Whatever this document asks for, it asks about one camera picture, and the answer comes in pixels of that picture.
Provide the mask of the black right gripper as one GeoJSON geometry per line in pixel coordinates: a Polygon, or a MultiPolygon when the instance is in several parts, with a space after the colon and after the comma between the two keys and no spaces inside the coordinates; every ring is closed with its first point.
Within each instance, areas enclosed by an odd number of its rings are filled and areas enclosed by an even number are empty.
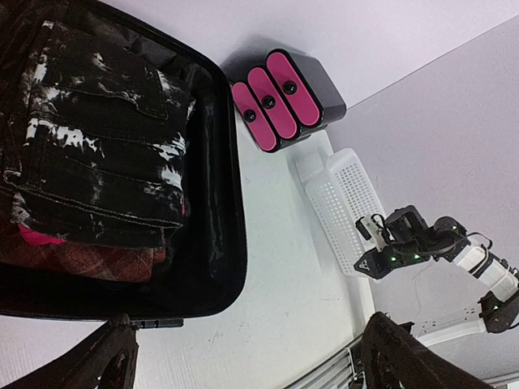
{"type": "Polygon", "coordinates": [[[388,217],[375,214],[375,221],[384,227],[387,245],[382,252],[375,247],[366,251],[354,264],[355,271],[380,280],[394,270],[428,260],[424,249],[428,226],[415,206],[399,208],[388,217]]]}

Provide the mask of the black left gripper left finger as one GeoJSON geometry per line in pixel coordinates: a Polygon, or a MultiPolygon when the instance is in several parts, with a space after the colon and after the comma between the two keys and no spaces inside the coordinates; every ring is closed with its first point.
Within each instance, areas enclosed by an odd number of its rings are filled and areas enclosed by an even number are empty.
{"type": "Polygon", "coordinates": [[[6,385],[7,388],[132,388],[138,327],[127,314],[101,327],[57,359],[6,385]]]}

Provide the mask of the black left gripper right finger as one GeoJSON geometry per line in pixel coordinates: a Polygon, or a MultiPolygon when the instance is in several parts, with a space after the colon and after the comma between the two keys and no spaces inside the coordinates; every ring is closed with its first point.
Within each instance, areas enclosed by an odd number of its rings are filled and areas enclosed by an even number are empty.
{"type": "Polygon", "coordinates": [[[463,311],[399,325],[374,313],[362,334],[361,360],[368,388],[490,388],[430,347],[463,336],[499,331],[499,313],[463,311]]]}

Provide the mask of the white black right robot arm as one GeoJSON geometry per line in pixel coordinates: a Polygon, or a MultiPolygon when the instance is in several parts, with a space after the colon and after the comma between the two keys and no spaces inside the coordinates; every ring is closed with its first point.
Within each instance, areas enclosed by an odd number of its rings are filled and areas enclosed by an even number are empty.
{"type": "Polygon", "coordinates": [[[518,327],[518,269],[491,252],[492,240],[478,242],[481,233],[469,233],[451,216],[442,216],[430,226],[413,205],[387,217],[363,216],[355,228],[375,245],[354,264],[356,271],[382,280],[393,271],[443,259],[487,287],[478,301],[487,332],[499,334],[518,327]]]}

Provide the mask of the black ribbed hard-shell suitcase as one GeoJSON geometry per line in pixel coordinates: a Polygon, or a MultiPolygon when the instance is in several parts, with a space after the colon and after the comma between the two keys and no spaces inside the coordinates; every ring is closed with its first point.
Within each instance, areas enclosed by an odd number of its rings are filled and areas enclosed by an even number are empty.
{"type": "Polygon", "coordinates": [[[2,2],[2,314],[179,327],[246,275],[221,68],[100,1],[2,2]]]}

